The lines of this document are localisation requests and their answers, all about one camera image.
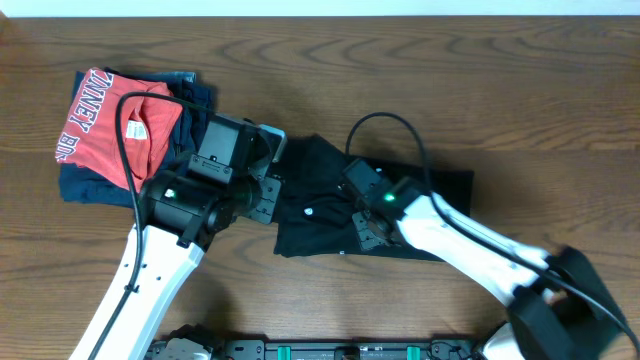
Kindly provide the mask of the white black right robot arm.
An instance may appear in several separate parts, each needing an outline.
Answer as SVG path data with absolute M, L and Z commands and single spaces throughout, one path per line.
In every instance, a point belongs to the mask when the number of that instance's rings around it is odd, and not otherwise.
M 504 305 L 507 321 L 481 346 L 481 358 L 597 359 L 620 335 L 639 345 L 594 266 L 577 249 L 553 255 L 512 240 L 412 178 L 347 176 L 343 187 L 389 243 L 435 255 Z

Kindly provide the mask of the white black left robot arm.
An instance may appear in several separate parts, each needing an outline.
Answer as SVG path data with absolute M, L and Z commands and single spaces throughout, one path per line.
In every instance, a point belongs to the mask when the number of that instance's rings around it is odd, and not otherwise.
M 280 129 L 217 117 L 185 172 L 162 170 L 142 188 L 118 270 L 73 358 L 145 356 L 214 237 L 239 217 L 271 223 L 281 182 L 269 172 L 286 143 Z

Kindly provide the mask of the black t-shirt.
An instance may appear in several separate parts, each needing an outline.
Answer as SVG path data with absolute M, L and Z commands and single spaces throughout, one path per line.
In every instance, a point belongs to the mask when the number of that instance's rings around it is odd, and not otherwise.
M 377 246 L 362 250 L 352 215 L 356 207 L 338 188 L 354 158 L 319 135 L 292 138 L 271 172 L 282 181 L 273 222 L 274 253 L 283 257 L 341 254 L 438 261 L 413 248 Z

